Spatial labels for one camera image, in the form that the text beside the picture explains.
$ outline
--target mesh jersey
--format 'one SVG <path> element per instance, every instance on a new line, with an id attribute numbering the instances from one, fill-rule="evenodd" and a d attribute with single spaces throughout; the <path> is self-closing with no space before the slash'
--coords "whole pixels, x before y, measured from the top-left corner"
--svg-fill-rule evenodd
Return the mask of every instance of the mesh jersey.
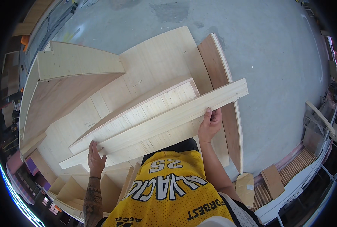
<path id="1" fill-rule="evenodd" d="M 103 226 L 197 226 L 212 216 L 233 221 L 222 197 L 206 180 L 200 154 L 157 152 L 142 165 Z"/>

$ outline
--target concrete floor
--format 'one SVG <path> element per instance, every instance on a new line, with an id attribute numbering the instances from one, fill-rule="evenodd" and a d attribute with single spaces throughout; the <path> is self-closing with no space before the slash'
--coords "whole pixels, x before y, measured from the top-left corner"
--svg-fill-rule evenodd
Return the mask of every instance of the concrete floor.
<path id="1" fill-rule="evenodd" d="M 325 93 L 324 38 L 294 0 L 176 1 L 99 0 L 82 8 L 80 3 L 54 40 L 120 54 L 185 25 L 197 44 L 215 32 L 233 79 L 247 79 L 249 95 L 238 101 L 244 172 L 256 176 L 298 145 L 305 101 L 318 106 Z M 237 178 L 233 163 L 225 170 Z"/>

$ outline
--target left hand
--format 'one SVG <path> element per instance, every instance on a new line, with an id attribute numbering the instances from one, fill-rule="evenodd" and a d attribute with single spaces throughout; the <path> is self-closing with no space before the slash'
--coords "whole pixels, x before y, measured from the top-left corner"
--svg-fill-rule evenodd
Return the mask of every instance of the left hand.
<path id="1" fill-rule="evenodd" d="M 97 142 L 92 140 L 89 145 L 89 154 L 88 154 L 88 165 L 90 169 L 90 176 L 95 176 L 100 178 L 107 161 L 107 156 L 104 155 L 103 158 L 100 158 Z"/>
<path id="2" fill-rule="evenodd" d="M 210 143 L 211 139 L 219 132 L 222 124 L 222 111 L 220 108 L 217 110 L 206 109 L 204 120 L 199 127 L 199 142 Z"/>

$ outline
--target tattoo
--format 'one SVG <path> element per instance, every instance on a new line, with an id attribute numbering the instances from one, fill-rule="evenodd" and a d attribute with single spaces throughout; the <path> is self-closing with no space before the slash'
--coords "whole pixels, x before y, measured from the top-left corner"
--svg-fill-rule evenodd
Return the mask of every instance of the tattoo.
<path id="1" fill-rule="evenodd" d="M 95 227 L 103 218 L 103 202 L 100 191 L 100 179 L 90 177 L 85 193 L 83 212 L 85 227 Z"/>

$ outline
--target cardboard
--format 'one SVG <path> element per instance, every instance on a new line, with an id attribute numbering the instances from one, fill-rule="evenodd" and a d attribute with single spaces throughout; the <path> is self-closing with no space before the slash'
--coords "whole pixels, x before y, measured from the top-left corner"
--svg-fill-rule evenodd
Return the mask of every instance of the cardboard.
<path id="1" fill-rule="evenodd" d="M 279 197 L 284 192 L 284 186 L 276 166 L 272 164 L 261 173 L 264 181 L 266 182 L 268 190 L 270 191 L 271 197 L 273 199 Z"/>
<path id="2" fill-rule="evenodd" d="M 253 207 L 254 202 L 254 179 L 250 173 L 239 175 L 235 182 L 235 191 L 244 205 Z"/>

